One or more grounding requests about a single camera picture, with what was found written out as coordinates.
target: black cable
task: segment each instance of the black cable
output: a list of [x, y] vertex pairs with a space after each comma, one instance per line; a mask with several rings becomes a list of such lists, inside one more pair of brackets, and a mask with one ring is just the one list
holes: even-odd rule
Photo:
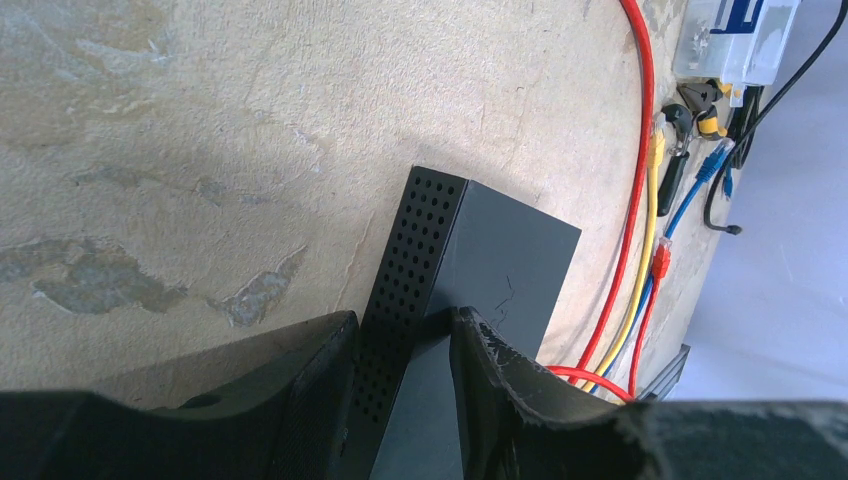
[[807, 58], [807, 61], [798, 68], [798, 71], [795, 72], [794, 75], [786, 82], [783, 87], [775, 94], [775, 96], [769, 100], [769, 103], [766, 104], [763, 111], [759, 114], [755, 115], [755, 119], [751, 122], [751, 125], [745, 130], [742, 135], [739, 136], [738, 139], [734, 139], [736, 141], [736, 146], [733, 147], [733, 150], [727, 155], [727, 158], [722, 163], [721, 168], [713, 179], [712, 185], [710, 185], [710, 191], [707, 193], [707, 203], [704, 205], [704, 223], [707, 225], [707, 228], [711, 230], [717, 230], [720, 232], [726, 232], [731, 235], [738, 235], [742, 232], [742, 227], [739, 225], [715, 225], [712, 222], [712, 208], [713, 208], [713, 199], [715, 199], [716, 190], [718, 190], [718, 182], [721, 181], [725, 172], [727, 171], [728, 166], [733, 161], [733, 158], [738, 154], [743, 152], [745, 149], [742, 147], [743, 144], [747, 144], [750, 142], [746, 142], [754, 135], [754, 130], [756, 130], [757, 126], [760, 122], [763, 121], [766, 115], [777, 105], [777, 102], [786, 95], [786, 92], [789, 91], [790, 88], [795, 86], [795, 83], [800, 79], [807, 70], [815, 63], [815, 61], [819, 58], [819, 56], [824, 52], [824, 49], [830, 44], [830, 41], [833, 40], [833, 37], [839, 32], [839, 29], [842, 27], [842, 22], [845, 21], [845, 15], [848, 13], [848, 0], [842, 0], [842, 4], [839, 6], [839, 13], [836, 14], [836, 20], [833, 22], [833, 26], [830, 27], [830, 30], [827, 32], [827, 35], [824, 36], [819, 46], [813, 50], [813, 53]]

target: yellow and black tool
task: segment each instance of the yellow and black tool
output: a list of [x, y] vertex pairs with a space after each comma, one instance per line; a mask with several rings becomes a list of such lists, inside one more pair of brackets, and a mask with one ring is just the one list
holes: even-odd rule
[[724, 85], [717, 80], [677, 87], [686, 105], [695, 112], [698, 133], [707, 140], [721, 140], [727, 136], [727, 129], [718, 124], [718, 111], [714, 103], [729, 94], [730, 90], [731, 85]]

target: blue cable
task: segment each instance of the blue cable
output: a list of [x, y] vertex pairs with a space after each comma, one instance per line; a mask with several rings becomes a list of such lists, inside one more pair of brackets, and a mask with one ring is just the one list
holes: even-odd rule
[[[674, 213], [674, 217], [672, 217], [671, 221], [668, 222], [668, 226], [665, 228], [665, 238], [671, 239], [671, 236], [674, 235], [674, 231], [677, 230], [677, 225], [680, 223], [680, 219], [683, 218], [683, 214], [686, 213], [686, 210], [689, 208], [689, 205], [692, 204], [692, 200], [695, 199], [695, 196], [698, 194], [698, 191], [713, 178], [713, 175], [716, 174], [718, 169], [721, 167], [721, 164], [724, 162], [724, 159], [727, 158], [727, 154], [730, 153], [730, 150], [733, 149], [733, 141], [730, 139], [724, 139], [719, 142], [718, 146], [710, 153], [706, 159], [704, 159], [704, 164], [701, 165], [701, 168], [698, 170], [698, 174], [695, 175], [695, 184], [692, 185], [692, 188], [689, 189], [689, 193], [686, 194], [686, 197], [683, 199], [683, 202], [680, 203], [680, 206], [677, 207], [677, 211]], [[654, 288], [654, 276], [649, 275], [648, 278], [645, 279], [645, 284], [642, 287], [642, 296], [639, 297], [639, 307], [636, 309], [636, 321], [630, 325], [630, 329], [627, 331], [627, 336], [624, 337], [624, 342], [626, 343], [630, 340], [630, 334], [635, 330], [636, 324], [639, 323], [639, 316], [642, 315], [642, 310], [645, 308], [645, 304], [648, 302], [648, 297], [651, 295], [651, 290]], [[612, 371], [612, 367], [615, 366], [615, 362], [618, 361], [618, 357], [621, 355], [624, 349], [618, 352], [618, 355], [610, 362], [609, 366], [606, 370], [604, 370], [604, 374], [602, 375], [606, 378], [609, 375], [609, 372]], [[598, 390], [598, 385], [596, 384], [589, 390], [589, 393], [594, 394]]]

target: yellow cable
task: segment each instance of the yellow cable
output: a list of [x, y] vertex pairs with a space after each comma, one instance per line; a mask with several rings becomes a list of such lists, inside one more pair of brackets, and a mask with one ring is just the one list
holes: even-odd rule
[[[627, 332], [633, 325], [636, 319], [636, 310], [639, 307], [639, 298], [642, 296], [642, 287], [645, 284], [645, 277], [648, 274], [648, 267], [651, 265], [651, 254], [654, 251], [654, 231], [657, 228], [657, 189], [659, 183], [659, 168], [662, 164], [663, 154], [665, 153], [665, 135], [662, 129], [658, 128], [653, 136], [651, 136], [651, 145], [648, 155], [648, 225], [645, 228], [645, 239], [642, 241], [642, 257], [639, 259], [639, 272], [636, 275], [636, 285], [633, 286], [633, 296], [630, 298], [630, 307], [627, 310], [627, 315], [624, 317], [624, 325], [618, 332], [618, 338], [615, 339], [610, 347], [607, 355], [601, 361], [598, 368], [595, 369], [595, 374], [603, 375], [607, 367], [609, 367], [618, 356], [618, 353], [624, 347], [624, 341], [627, 340]], [[584, 391], [588, 392], [594, 387], [592, 382], [586, 382], [583, 387]]]

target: perforated metal panel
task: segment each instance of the perforated metal panel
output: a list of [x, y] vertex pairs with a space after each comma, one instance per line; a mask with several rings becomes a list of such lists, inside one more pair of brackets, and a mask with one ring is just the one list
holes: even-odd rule
[[362, 320], [346, 478], [368, 478], [466, 183], [421, 167], [410, 172]]

